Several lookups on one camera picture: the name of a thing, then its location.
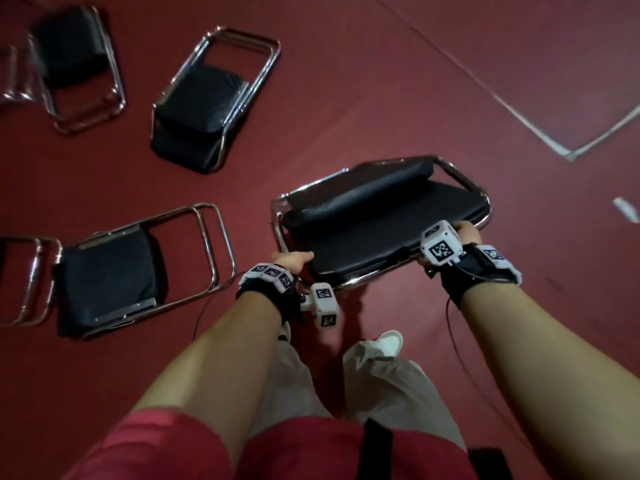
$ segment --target shoe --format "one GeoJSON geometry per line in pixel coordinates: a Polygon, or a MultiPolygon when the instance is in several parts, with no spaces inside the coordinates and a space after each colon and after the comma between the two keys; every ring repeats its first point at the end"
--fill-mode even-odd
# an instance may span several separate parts
{"type": "Polygon", "coordinates": [[[289,325],[289,322],[284,323],[280,329],[278,340],[284,340],[288,344],[291,343],[291,325],[289,325]]]}
{"type": "Polygon", "coordinates": [[[373,340],[374,347],[379,349],[385,357],[395,357],[402,349],[402,333],[397,330],[389,330],[373,340]]]}

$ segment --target red floor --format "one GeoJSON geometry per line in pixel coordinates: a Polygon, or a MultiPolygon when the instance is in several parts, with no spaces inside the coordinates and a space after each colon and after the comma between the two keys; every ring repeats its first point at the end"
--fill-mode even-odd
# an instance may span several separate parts
{"type": "MultiPolygon", "coordinates": [[[[396,8],[427,21],[433,16],[430,0],[418,1],[397,0],[403,5],[396,8]]],[[[640,282],[638,227],[611,203],[617,196],[640,203],[636,121],[569,164],[376,0],[96,2],[110,15],[129,106],[119,119],[75,137],[57,134],[39,107],[0,113],[0,232],[55,235],[70,244],[163,210],[211,201],[222,210],[242,270],[275,249],[269,201],[279,193],[360,161],[437,153],[489,191],[494,217],[485,240],[523,271],[524,289],[572,330],[640,374],[634,295],[640,282]],[[204,177],[156,157],[148,132],[151,104],[197,40],[217,23],[275,37],[283,55],[224,169],[204,177]]],[[[593,3],[525,2],[544,13],[556,7],[577,13],[593,3]]],[[[469,14],[458,17],[458,11],[466,13],[471,3],[476,2],[458,0],[457,7],[436,12],[434,28],[443,43],[444,35],[470,23],[469,14]]],[[[529,14],[538,13],[503,3],[473,19],[472,36],[478,46],[484,41],[484,51],[491,52],[492,44],[506,36],[496,29],[504,26],[504,17],[533,20],[529,14]]],[[[504,57],[492,58],[485,68],[494,73],[503,68],[498,82],[513,91],[511,103],[530,111],[537,124],[567,145],[583,143],[637,103],[639,54],[637,44],[631,45],[637,28],[628,39],[618,30],[627,26],[620,20],[637,16],[637,5],[612,0],[608,12],[595,18],[601,23],[592,23],[593,12],[588,13],[587,25],[580,25],[585,23],[580,16],[567,17],[575,30],[561,35],[577,34],[574,47],[588,53],[593,37],[587,35],[597,31],[597,54],[607,55],[612,71],[597,77],[575,71],[568,53],[557,52],[568,50],[565,42],[554,46],[552,41],[547,42],[555,55],[535,59],[536,71],[525,71],[524,85],[521,75],[509,72],[514,56],[509,51],[497,48],[504,57]],[[628,45],[621,48],[624,40],[628,45]],[[570,83],[558,69],[563,62],[570,83]],[[547,65],[556,79],[545,86],[540,74],[547,65]],[[562,84],[556,84],[558,77],[562,84]],[[587,103],[576,110],[576,100],[587,103]]],[[[519,39],[524,44],[527,34],[514,32],[513,44],[519,39]]],[[[543,46],[535,52],[541,54],[543,46]]],[[[459,48],[448,46],[453,52],[459,48]]],[[[478,66],[483,58],[469,57],[473,47],[463,48],[460,58],[484,70],[478,66]]],[[[241,72],[253,67],[243,59],[225,62],[240,65],[241,72]]],[[[181,223],[195,229],[192,222],[181,223]]],[[[185,235],[181,223],[158,231],[174,296],[197,289],[205,279],[199,250],[183,244],[195,234],[185,235]]],[[[213,298],[201,330],[219,318],[232,294],[228,290],[213,298]]],[[[437,282],[418,266],[407,266],[343,300],[343,331],[318,337],[310,326],[294,330],[294,343],[322,398],[329,387],[340,385],[335,358],[340,350],[397,328],[406,339],[402,355],[432,378],[468,444],[502,448],[517,479],[546,478],[464,375],[447,334],[445,295],[437,282]]],[[[0,330],[3,478],[62,475],[189,343],[202,306],[194,303],[87,343],[57,338],[54,317],[37,329],[0,330]]],[[[457,312],[452,325],[476,381],[506,413],[457,312]]],[[[327,405],[340,411],[340,404],[327,405]]]]}

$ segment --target beige pants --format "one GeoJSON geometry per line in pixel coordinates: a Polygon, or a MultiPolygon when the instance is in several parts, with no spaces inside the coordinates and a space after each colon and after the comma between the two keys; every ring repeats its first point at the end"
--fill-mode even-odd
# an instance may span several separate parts
{"type": "MultiPolygon", "coordinates": [[[[458,425],[418,364],[384,357],[364,340],[344,354],[342,366],[350,419],[364,423],[372,418],[387,428],[421,431],[466,450],[458,425]]],[[[316,395],[309,369],[296,350],[281,340],[250,437],[300,416],[331,418],[316,395]]]]}

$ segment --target person's arm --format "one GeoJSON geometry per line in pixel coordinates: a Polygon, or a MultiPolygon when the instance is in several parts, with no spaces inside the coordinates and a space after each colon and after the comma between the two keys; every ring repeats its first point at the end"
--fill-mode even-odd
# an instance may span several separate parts
{"type": "MultiPolygon", "coordinates": [[[[459,234],[480,243],[475,228],[459,234]]],[[[640,478],[640,380],[516,285],[476,285],[461,311],[551,475],[640,478]]]]}
{"type": "MultiPolygon", "coordinates": [[[[274,255],[298,274],[313,253],[274,255]]],[[[160,374],[134,410],[179,408],[213,428],[235,466],[268,377],[282,318],[264,295],[247,291],[160,374]]]]}

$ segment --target black chair seat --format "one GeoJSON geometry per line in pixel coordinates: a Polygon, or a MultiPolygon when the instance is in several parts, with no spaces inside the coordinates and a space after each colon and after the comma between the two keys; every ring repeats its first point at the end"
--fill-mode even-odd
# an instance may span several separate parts
{"type": "Polygon", "coordinates": [[[313,279],[333,286],[388,268],[418,252],[437,221],[488,211],[480,193],[434,182],[428,161],[364,165],[293,193],[283,219],[292,247],[313,251],[313,279]]]}
{"type": "Polygon", "coordinates": [[[151,148],[161,158],[208,173],[220,159],[224,121],[239,92],[238,75],[194,65],[156,107],[151,148]]]}
{"type": "Polygon", "coordinates": [[[141,228],[91,247],[65,249],[54,275],[62,337],[81,337],[110,322],[117,324],[122,316],[114,312],[150,299],[162,303],[166,295],[159,247],[141,228]]]}
{"type": "Polygon", "coordinates": [[[31,27],[33,62],[50,88],[66,88],[108,68],[99,21],[91,8],[69,6],[31,27]]]}

